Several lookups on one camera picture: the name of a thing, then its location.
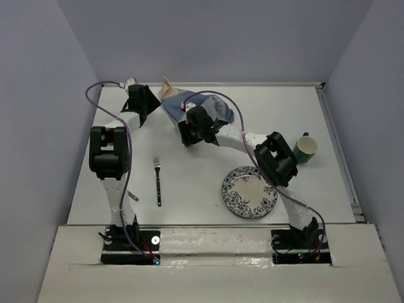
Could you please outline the blue patchwork cloth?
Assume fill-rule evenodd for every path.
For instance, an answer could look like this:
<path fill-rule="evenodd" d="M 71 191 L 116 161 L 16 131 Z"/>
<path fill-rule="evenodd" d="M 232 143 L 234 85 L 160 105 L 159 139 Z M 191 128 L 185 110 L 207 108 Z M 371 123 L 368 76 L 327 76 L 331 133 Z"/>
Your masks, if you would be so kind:
<path fill-rule="evenodd" d="M 192 106 L 202 106 L 214 121 L 224 121 L 227 123 L 234 121 L 234 111 L 218 95 L 193 95 L 194 92 L 192 91 L 172 86 L 167 78 L 164 78 L 163 85 L 158 92 L 162 107 L 174 124 L 178 124 L 186 119 L 186 113 L 183 111 L 184 101 L 189 96 L 191 98 L 186 102 L 187 106 L 189 104 Z"/>

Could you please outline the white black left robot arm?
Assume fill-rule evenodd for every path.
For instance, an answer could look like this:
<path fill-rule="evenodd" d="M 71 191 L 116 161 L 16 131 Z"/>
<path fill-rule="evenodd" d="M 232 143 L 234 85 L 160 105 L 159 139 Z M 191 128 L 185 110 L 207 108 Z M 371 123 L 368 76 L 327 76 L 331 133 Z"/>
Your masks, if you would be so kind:
<path fill-rule="evenodd" d="M 136 215 L 128 197 L 132 162 L 131 134 L 141 128 L 148 115 L 160 106 L 149 86 L 133 78 L 118 84 L 128 96 L 118 115 L 105 113 L 114 120 L 90 130 L 89 167 L 102 183 L 111 212 L 111 225 L 123 228 L 136 225 Z"/>

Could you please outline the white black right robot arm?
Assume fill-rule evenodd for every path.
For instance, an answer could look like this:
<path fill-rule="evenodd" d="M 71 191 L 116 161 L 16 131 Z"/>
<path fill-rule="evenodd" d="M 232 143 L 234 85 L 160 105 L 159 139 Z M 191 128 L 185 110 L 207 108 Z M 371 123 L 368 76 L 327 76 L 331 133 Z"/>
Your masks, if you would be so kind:
<path fill-rule="evenodd" d="M 292 229 L 290 239 L 297 247 L 306 247 L 313 241 L 313 231 L 319 227 L 314 211 L 296 198 L 296 188 L 290 187 L 297 176 L 298 160 L 283 136 L 278 132 L 270 135 L 249 133 L 244 126 L 237 128 L 219 119 L 213 119 L 200 106 L 184 106 L 185 114 L 178 122 L 182 144 L 195 145 L 201 141 L 245 152 L 254 166 L 283 196 L 283 204 Z"/>

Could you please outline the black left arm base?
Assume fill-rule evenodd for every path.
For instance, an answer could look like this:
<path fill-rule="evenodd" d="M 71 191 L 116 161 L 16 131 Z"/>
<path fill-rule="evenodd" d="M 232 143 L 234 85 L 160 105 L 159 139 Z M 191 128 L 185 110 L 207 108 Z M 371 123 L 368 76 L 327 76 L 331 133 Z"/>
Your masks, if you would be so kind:
<path fill-rule="evenodd" d="M 103 239 L 100 262 L 105 265 L 160 265 L 161 231 L 141 229 L 137 221 L 126 227 L 109 225 Z"/>

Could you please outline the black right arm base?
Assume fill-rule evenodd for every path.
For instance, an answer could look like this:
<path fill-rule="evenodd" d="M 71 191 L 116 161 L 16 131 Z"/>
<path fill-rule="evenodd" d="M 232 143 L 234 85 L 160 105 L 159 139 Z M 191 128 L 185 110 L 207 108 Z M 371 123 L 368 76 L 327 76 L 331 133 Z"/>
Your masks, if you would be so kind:
<path fill-rule="evenodd" d="M 276 265 L 331 264 L 328 240 L 315 217 L 303 230 L 292 226 L 272 230 L 271 248 Z"/>

